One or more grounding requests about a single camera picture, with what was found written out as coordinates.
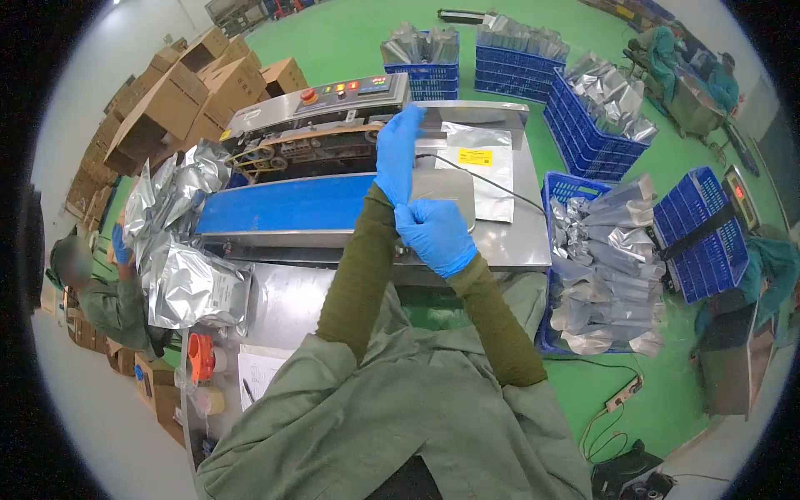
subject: pen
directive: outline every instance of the pen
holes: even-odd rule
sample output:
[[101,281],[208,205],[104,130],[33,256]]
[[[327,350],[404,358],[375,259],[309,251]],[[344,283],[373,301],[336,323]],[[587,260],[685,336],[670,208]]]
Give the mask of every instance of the pen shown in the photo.
[[245,392],[247,393],[247,397],[250,398],[250,404],[255,403],[255,399],[253,399],[253,393],[250,392],[250,386],[247,385],[247,380],[243,378],[242,384],[245,387]]

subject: knob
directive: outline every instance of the knob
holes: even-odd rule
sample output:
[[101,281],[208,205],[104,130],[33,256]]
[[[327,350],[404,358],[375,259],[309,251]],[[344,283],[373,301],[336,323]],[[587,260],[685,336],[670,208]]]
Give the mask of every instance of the knob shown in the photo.
[[317,101],[317,93],[314,91],[314,89],[305,89],[300,94],[300,100],[303,101],[303,104],[307,104],[307,105],[311,104],[312,102],[316,102]]

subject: blue nitrile glove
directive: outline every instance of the blue nitrile glove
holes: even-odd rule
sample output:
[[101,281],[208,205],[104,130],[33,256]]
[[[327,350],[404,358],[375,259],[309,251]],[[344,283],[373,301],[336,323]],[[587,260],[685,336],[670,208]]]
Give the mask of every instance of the blue nitrile glove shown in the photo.
[[414,141],[426,108],[409,104],[378,132],[378,176],[375,184],[392,205],[405,205],[411,197]]
[[478,252],[466,222],[452,200],[414,200],[394,208],[403,244],[442,278],[464,269]]
[[111,230],[111,246],[114,248],[117,263],[127,266],[133,252],[122,242],[122,226],[119,224],[114,224]]

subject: orange tape dispenser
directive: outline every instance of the orange tape dispenser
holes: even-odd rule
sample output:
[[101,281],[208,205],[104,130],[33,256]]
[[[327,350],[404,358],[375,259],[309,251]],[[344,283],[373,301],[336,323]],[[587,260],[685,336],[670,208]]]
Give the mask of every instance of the orange tape dispenser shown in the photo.
[[195,385],[201,380],[211,379],[216,361],[211,337],[201,334],[189,336],[189,361],[192,363],[192,382]]

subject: power strip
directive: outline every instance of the power strip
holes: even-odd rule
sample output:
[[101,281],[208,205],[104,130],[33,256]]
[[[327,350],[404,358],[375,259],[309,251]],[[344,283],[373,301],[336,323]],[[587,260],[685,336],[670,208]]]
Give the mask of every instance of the power strip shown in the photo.
[[611,399],[606,401],[606,410],[608,413],[619,408],[625,401],[630,399],[631,396],[639,392],[644,384],[644,377],[636,377],[628,384],[622,388],[619,392],[617,392]]

